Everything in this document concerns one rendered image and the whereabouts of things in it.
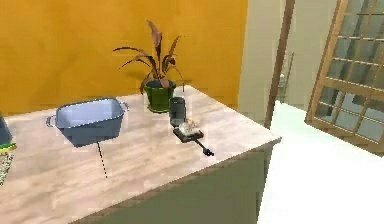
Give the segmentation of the speckled bowl with green rim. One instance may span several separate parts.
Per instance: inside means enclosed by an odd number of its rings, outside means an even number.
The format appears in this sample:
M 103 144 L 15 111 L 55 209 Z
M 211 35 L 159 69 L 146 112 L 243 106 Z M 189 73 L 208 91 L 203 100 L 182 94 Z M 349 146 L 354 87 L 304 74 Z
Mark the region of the speckled bowl with green rim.
M 16 148 L 15 143 L 0 145 L 0 186 L 2 186 L 6 180 L 14 158 L 13 151 Z

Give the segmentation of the green cabinet with wooden top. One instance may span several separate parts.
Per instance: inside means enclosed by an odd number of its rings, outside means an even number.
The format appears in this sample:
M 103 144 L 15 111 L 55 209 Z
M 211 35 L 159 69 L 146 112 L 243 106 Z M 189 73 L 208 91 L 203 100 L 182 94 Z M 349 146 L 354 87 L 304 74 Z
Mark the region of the green cabinet with wooden top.
M 143 95 L 125 97 L 130 109 L 118 137 L 75 148 L 54 127 L 52 110 L 10 116 L 17 148 L 0 186 L 0 224 L 86 224 L 125 204 L 146 199 L 199 174 L 279 143 L 278 136 L 199 90 L 178 87 L 187 114 L 198 121 L 201 143 L 181 143 L 169 118 L 148 110 Z

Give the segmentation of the pale pastry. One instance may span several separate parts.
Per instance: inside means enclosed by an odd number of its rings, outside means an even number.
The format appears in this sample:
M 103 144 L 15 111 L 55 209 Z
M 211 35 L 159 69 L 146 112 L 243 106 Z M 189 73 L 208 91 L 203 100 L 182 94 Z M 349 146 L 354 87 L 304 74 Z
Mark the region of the pale pastry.
M 192 119 L 186 119 L 184 123 L 179 125 L 182 134 L 189 136 L 199 131 L 197 123 Z

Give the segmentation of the house plant in green pot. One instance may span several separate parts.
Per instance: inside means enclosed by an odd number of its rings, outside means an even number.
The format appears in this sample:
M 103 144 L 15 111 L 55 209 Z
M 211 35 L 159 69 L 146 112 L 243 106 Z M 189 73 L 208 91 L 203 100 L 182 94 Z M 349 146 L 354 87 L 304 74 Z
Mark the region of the house plant in green pot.
M 176 88 L 176 82 L 167 77 L 168 72 L 174 69 L 182 81 L 182 86 L 185 86 L 184 77 L 176 65 L 177 54 L 175 53 L 175 49 L 180 37 L 177 36 L 173 40 L 168 52 L 163 55 L 162 32 L 152 21 L 148 20 L 147 24 L 151 30 L 151 38 L 156 53 L 155 56 L 148 54 L 143 49 L 131 46 L 118 47 L 113 49 L 113 52 L 122 50 L 137 52 L 137 55 L 122 64 L 121 68 L 135 62 L 145 64 L 149 68 L 149 72 L 141 81 L 139 91 L 142 95 L 147 95 L 149 102 L 147 108 L 151 112 L 167 113 L 169 111 L 170 99 L 173 97 Z

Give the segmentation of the wooden door with glass panes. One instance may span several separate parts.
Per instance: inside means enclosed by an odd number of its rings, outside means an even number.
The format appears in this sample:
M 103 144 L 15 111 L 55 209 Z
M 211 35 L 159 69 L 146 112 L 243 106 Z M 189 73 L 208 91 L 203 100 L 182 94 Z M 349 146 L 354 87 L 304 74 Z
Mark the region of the wooden door with glass panes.
M 305 123 L 384 157 L 384 0 L 337 0 Z

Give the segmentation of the thin black stick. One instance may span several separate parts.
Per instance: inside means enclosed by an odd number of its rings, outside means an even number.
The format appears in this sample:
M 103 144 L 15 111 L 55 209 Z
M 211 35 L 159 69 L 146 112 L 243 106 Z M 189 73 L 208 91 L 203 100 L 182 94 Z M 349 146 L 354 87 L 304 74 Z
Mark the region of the thin black stick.
M 102 164 L 102 168 L 103 168 L 103 171 L 104 171 L 105 178 L 108 179 L 108 174 L 107 174 L 107 171 L 106 171 L 104 157 L 103 157 L 103 153 L 102 153 L 102 150 L 101 150 L 100 143 L 96 142 L 96 144 L 97 144 L 98 153 L 99 153 L 99 156 L 100 156 L 100 160 L 101 160 L 101 164 Z

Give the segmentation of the dark grey container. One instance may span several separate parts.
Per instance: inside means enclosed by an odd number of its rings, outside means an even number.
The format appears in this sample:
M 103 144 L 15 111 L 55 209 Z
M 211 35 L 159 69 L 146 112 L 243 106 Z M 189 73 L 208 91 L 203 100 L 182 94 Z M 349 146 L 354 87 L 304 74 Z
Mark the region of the dark grey container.
M 2 115 L 0 115 L 0 145 L 8 144 L 12 141 L 12 135 L 9 131 L 7 123 Z

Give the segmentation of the brown wooden door frame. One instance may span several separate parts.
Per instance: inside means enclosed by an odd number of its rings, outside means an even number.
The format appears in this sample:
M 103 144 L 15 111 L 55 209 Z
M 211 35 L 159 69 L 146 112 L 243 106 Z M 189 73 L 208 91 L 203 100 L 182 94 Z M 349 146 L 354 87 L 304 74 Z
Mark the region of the brown wooden door frame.
M 282 25 L 280 29 L 278 48 L 277 48 L 277 53 L 275 58 L 275 65 L 273 70 L 267 111 L 266 111 L 265 122 L 264 122 L 264 127 L 267 129 L 270 128 L 272 123 L 275 101 L 278 94 L 278 84 L 280 80 L 282 67 L 284 64 L 284 56 L 286 52 L 286 47 L 287 47 L 287 42 L 288 42 L 288 37 L 289 37 L 289 32 L 291 27 L 294 5 L 295 5 L 295 0 L 285 0 L 283 20 L 282 20 Z

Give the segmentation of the dark grey cup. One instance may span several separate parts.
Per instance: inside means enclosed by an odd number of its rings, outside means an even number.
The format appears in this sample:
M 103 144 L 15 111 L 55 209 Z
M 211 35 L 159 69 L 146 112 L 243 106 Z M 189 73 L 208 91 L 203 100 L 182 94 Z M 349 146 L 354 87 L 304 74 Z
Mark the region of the dark grey cup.
M 178 127 L 185 122 L 186 106 L 183 97 L 172 97 L 169 100 L 169 118 L 173 127 Z

